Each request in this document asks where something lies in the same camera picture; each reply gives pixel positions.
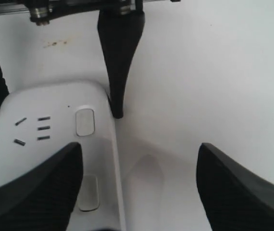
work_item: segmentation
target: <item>white floor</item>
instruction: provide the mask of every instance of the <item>white floor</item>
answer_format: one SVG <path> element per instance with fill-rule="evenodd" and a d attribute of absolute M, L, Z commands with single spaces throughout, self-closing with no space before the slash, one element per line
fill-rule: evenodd
<path fill-rule="evenodd" d="M 274 0 L 156 2 L 145 12 L 116 122 L 128 230 L 209 231 L 195 183 L 202 142 L 274 183 Z M 46 27 L 0 16 L 10 91 L 73 78 L 107 87 L 97 16 Z"/>

